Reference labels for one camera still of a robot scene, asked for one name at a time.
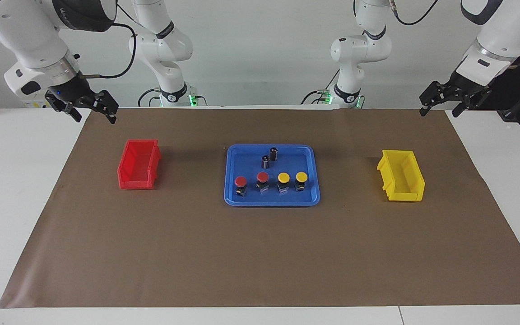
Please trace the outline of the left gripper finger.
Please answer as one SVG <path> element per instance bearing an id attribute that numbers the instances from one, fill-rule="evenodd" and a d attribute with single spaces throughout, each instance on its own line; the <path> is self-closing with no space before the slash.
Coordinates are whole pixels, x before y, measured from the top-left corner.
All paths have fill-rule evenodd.
<path id="1" fill-rule="evenodd" d="M 474 95 L 466 95 L 454 109 L 452 109 L 452 116 L 459 117 L 464 111 L 472 110 L 475 107 Z"/>
<path id="2" fill-rule="evenodd" d="M 438 81 L 433 81 L 419 96 L 422 105 L 419 109 L 421 116 L 425 117 L 427 113 L 435 105 L 440 105 L 449 101 L 450 85 L 448 83 L 441 84 Z"/>

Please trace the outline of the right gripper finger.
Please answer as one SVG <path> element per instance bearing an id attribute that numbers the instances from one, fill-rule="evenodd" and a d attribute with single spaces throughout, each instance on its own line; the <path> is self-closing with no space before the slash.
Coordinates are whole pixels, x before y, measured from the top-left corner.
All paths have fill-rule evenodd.
<path id="1" fill-rule="evenodd" d="M 66 104 L 66 106 L 64 108 L 64 113 L 66 115 L 69 115 L 70 117 L 72 117 L 72 119 L 74 119 L 74 121 L 76 121 L 76 123 L 81 122 L 82 116 L 81 116 L 80 112 L 74 107 L 73 103 Z"/>
<path id="2" fill-rule="evenodd" d="M 93 111 L 103 114 L 110 124 L 115 124 L 119 105 L 107 90 L 102 90 L 93 95 Z"/>

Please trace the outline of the white power strip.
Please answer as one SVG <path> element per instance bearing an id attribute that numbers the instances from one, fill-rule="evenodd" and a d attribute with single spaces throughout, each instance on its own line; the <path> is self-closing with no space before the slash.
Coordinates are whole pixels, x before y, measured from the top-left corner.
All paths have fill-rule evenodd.
<path id="1" fill-rule="evenodd" d="M 44 98 L 22 98 L 20 99 L 23 107 L 29 108 L 29 109 L 45 109 L 50 108 L 51 105 L 48 103 L 47 100 Z"/>

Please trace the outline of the red plastic bin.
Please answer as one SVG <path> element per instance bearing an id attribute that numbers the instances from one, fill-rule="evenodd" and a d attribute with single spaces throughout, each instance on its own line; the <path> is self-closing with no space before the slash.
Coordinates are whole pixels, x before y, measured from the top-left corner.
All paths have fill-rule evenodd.
<path id="1" fill-rule="evenodd" d="M 117 169 L 118 187 L 122 190 L 154 189 L 161 158 L 157 139 L 127 140 Z"/>

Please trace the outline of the yellow plastic bin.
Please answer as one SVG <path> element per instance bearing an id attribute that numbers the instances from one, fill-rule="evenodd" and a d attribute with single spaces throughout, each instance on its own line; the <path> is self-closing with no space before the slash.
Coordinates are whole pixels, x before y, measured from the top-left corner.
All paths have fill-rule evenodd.
<path id="1" fill-rule="evenodd" d="M 412 150 L 382 150 L 377 164 L 388 201 L 421 202 L 425 180 Z"/>

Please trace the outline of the blue plastic tray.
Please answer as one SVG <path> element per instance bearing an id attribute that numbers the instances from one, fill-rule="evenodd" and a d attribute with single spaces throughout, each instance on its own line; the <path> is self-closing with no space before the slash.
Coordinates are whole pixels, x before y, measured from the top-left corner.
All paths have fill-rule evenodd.
<path id="1" fill-rule="evenodd" d="M 278 148 L 277 161 L 270 161 L 269 169 L 261 168 L 262 156 L 269 156 L 272 147 Z M 256 187 L 258 173 L 269 174 L 269 189 L 260 193 Z M 280 194 L 277 175 L 290 175 L 290 187 Z M 309 182 L 305 191 L 295 189 L 295 175 L 306 172 Z M 247 193 L 240 197 L 235 193 L 234 180 L 237 176 L 247 179 Z M 230 206 L 245 207 L 305 207 L 320 203 L 320 187 L 316 173 L 316 160 L 312 148 L 301 144 L 234 144 L 227 150 L 226 175 L 223 198 Z"/>

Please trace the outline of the brown paper mat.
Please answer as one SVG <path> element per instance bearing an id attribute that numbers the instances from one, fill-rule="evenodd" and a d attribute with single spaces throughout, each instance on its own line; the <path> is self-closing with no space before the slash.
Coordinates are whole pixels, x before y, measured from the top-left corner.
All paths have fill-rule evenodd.
<path id="1" fill-rule="evenodd" d="M 122 190 L 129 139 L 157 139 L 152 190 Z M 320 203 L 223 199 L 233 144 L 305 144 Z M 388 201 L 382 150 L 412 150 L 421 202 Z M 520 243 L 443 111 L 91 113 L 0 308 L 520 304 Z"/>

